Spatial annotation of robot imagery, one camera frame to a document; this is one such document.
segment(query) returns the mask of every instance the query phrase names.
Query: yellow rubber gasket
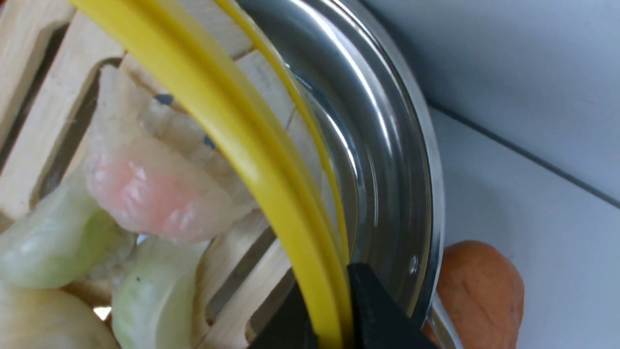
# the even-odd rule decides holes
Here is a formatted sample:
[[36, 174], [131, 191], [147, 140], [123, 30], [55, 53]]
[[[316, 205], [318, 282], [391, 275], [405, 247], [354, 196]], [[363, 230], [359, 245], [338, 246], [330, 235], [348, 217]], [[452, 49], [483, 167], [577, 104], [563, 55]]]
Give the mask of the yellow rubber gasket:
[[334, 203], [336, 208], [336, 224], [338, 225], [338, 231], [340, 234], [340, 246], [342, 247], [342, 254], [345, 258], [345, 264], [348, 263], [349, 250], [348, 250], [348, 237], [347, 237], [347, 223], [345, 221], [345, 211], [342, 206], [342, 198], [340, 197], [340, 189], [336, 175], [334, 173], [334, 167], [330, 161], [327, 148], [325, 146], [326, 141], [323, 138], [322, 132], [319, 130], [316, 119], [312, 115], [312, 112], [308, 109], [304, 98], [301, 96], [301, 92], [297, 88], [294, 82], [294, 78], [289, 74], [288, 69], [284, 66], [284, 61], [280, 57], [280, 54], [269, 43], [263, 32], [254, 24], [248, 15], [239, 7], [236, 2], [230, 0], [215, 0], [215, 3], [219, 5], [224, 12], [226, 12], [237, 23], [239, 27], [250, 37], [254, 43], [255, 48], [262, 53], [267, 59], [269, 64], [275, 70], [280, 80], [284, 83], [288, 94], [293, 99], [295, 107], [303, 117], [314, 145], [319, 151], [319, 157], [321, 158], [321, 165], [327, 175], [327, 180], [332, 188], [332, 195], [334, 196]]
[[174, 0], [71, 0], [124, 45], [203, 126], [286, 250], [321, 348], [353, 344], [342, 254], [316, 186], [267, 103]]

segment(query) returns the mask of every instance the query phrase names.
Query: wooden crate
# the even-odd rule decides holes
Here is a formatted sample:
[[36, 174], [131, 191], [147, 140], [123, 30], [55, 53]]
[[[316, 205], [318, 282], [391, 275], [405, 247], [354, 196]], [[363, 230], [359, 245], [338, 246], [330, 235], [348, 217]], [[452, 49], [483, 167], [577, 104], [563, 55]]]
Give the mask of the wooden crate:
[[[251, 53], [231, 55], [239, 61]], [[118, 65], [153, 94], [166, 92], [123, 47], [65, 0], [10, 0], [4, 6], [0, 231], [31, 210], [85, 155], [103, 64]], [[246, 347], [246, 336], [252, 336], [250, 318], [257, 314], [264, 322], [290, 289], [289, 261], [268, 228], [263, 214], [255, 211], [216, 238], [203, 255], [195, 310], [205, 321], [197, 323], [197, 348]], [[74, 282], [65, 288], [92, 307], [110, 304], [108, 280]], [[262, 304], [267, 306], [257, 312]], [[216, 309], [215, 315], [209, 309]]]

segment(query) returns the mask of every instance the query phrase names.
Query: wooden slat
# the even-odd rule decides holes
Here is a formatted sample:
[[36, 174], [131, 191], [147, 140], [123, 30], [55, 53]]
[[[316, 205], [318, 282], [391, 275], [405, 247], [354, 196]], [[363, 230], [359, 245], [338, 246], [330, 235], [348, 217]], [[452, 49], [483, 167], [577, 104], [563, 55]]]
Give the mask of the wooden slat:
[[15, 121], [54, 30], [75, 9], [66, 0], [11, 0], [0, 17], [0, 146]]
[[282, 280], [291, 264], [279, 240], [275, 240], [215, 320], [199, 349], [243, 349], [250, 318]]
[[[213, 296], [267, 228], [269, 223], [262, 212], [253, 211], [234, 224], [230, 231], [215, 238], [198, 266], [197, 293], [194, 301], [198, 312], [204, 313]], [[192, 343], [199, 342], [208, 330], [208, 326], [203, 322], [196, 322], [195, 325]]]
[[75, 15], [0, 176], [0, 211], [8, 218], [29, 211], [100, 62], [123, 52], [84, 15]]

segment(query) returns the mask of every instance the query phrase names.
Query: metal lid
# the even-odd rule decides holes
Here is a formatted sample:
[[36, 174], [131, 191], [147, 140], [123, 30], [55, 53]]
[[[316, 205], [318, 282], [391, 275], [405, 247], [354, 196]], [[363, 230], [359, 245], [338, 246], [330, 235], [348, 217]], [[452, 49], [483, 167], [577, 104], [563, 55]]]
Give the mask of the metal lid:
[[356, 1], [240, 0], [310, 95], [332, 151], [353, 261], [422, 325], [443, 250], [441, 163], [415, 78]]

